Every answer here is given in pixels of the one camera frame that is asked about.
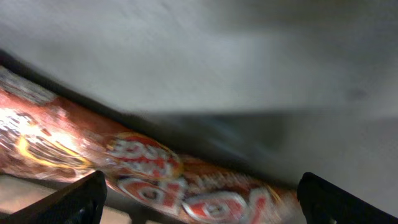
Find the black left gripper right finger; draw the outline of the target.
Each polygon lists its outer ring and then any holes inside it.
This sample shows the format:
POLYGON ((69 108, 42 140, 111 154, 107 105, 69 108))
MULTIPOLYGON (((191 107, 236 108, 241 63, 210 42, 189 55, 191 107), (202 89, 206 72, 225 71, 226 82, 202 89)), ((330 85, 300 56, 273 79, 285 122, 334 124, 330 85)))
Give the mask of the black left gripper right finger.
POLYGON ((306 172, 297 198, 307 224, 397 224, 397 218, 306 172))

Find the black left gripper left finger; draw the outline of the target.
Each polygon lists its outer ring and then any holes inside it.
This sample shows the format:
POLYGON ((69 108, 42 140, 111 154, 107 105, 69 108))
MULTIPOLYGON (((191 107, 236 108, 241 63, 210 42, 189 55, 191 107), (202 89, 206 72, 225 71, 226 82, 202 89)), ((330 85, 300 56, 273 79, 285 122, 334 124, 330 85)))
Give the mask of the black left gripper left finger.
POLYGON ((104 173, 97 170, 1 218, 1 224, 100 224, 106 196, 104 173))

